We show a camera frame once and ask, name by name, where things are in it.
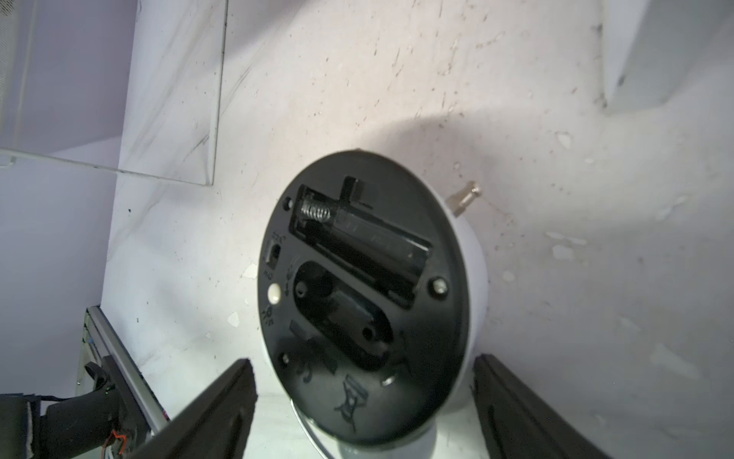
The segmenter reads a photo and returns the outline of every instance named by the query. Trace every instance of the screw hole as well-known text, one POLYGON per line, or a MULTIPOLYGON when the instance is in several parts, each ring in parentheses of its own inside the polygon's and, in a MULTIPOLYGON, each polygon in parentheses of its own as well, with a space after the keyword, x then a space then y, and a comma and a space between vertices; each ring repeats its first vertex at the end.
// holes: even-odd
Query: screw hole
POLYGON ((362 329, 362 337, 367 341, 372 341, 374 339, 374 332, 370 327, 364 327, 362 329))
POLYGON ((306 286, 306 282, 299 282, 296 284, 296 296, 298 298, 303 298, 306 296, 306 293, 308 292, 308 287, 306 286))

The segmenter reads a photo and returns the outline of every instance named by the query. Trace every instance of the embossed symbol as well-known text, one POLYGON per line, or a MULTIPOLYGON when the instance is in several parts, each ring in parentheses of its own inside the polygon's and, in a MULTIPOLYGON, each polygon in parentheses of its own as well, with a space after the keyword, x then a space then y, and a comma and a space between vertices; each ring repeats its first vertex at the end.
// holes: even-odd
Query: embossed symbol
POLYGON ((352 426, 352 432, 357 432, 355 424, 355 410, 360 406, 367 405, 367 391, 351 376, 344 378, 344 395, 346 400, 344 403, 334 408, 334 411, 341 412, 341 418, 352 426))
POLYGON ((304 361, 303 359, 299 359, 298 367, 296 368, 296 375, 303 375, 305 373, 305 376, 303 377, 302 381, 306 384, 311 382, 311 378, 313 377, 313 371, 311 371, 311 364, 307 361, 304 361))
POLYGON ((291 294, 291 279, 296 275, 296 263, 299 258, 300 256, 296 255, 296 257, 293 258, 293 261, 291 261, 291 266, 289 266, 286 271, 286 297, 291 294))
POLYGON ((262 319, 262 322, 267 325, 273 325, 273 308, 272 306, 268 306, 268 308, 265 311, 260 311, 260 318, 262 319))

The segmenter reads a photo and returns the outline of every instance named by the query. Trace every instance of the screw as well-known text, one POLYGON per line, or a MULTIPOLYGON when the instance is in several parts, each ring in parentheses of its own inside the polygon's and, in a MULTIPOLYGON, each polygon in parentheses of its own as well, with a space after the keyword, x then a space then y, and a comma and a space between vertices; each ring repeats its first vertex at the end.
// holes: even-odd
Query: screw
POLYGON ((433 289, 433 292, 440 297, 448 293, 448 284, 444 278, 434 279, 433 282, 431 282, 431 288, 433 289))
POLYGON ((470 181, 465 187, 451 195, 446 200, 446 205, 454 213, 454 216, 458 217, 464 212, 464 210, 466 210, 467 207, 469 207, 469 204, 471 204, 474 199, 481 195, 482 188, 480 188, 475 181, 470 181))

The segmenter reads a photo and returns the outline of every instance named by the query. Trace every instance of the metal spring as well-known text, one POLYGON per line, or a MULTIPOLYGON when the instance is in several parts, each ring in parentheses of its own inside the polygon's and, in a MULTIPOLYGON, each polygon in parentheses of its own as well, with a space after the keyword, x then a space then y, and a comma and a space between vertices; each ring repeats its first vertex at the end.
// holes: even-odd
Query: metal spring
POLYGON ((303 204, 301 204, 301 217, 325 223, 331 218, 331 211, 324 204, 304 199, 303 204))

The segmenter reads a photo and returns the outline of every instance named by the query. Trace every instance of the white floor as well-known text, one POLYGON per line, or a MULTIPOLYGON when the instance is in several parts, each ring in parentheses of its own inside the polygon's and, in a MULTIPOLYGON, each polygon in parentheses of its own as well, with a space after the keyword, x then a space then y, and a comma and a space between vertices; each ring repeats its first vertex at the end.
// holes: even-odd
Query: white floor
MULTIPOLYGON (((163 14, 148 5, 139 16, 163 14)), ((484 188, 467 212, 493 285, 480 351, 613 457, 727 455, 734 23, 666 106, 607 117, 600 17, 579 0, 232 1, 214 186, 117 181, 103 309, 168 412, 247 356, 261 401, 246 456, 318 457, 264 358, 250 266, 295 174, 359 147, 445 195, 484 188)), ((189 69, 186 53, 164 59, 171 47, 221 29, 145 20, 121 164, 206 176, 206 155, 198 175, 187 156, 202 137, 185 136, 210 113, 181 108, 178 80, 153 97, 135 75, 189 69), (165 46, 139 58, 146 43, 165 46), (146 146, 141 126, 179 118, 181 145, 146 146)), ((486 457, 440 423, 436 457, 486 457)))

